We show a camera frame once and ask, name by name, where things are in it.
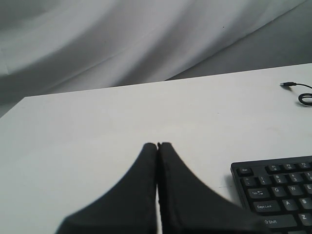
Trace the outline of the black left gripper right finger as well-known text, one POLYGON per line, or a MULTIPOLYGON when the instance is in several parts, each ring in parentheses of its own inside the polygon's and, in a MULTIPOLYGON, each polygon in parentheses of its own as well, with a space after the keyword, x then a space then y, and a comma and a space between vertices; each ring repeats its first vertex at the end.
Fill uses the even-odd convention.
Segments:
POLYGON ((164 234, 270 233, 262 218, 197 178, 168 142, 158 144, 157 186, 164 234))

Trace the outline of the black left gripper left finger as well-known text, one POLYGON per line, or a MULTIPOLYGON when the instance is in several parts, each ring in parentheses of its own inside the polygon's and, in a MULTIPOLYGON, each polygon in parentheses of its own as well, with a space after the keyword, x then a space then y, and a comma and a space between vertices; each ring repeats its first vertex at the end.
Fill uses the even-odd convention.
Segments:
POLYGON ((146 143, 131 168, 102 197, 67 216, 58 234, 156 234, 157 147, 146 143))

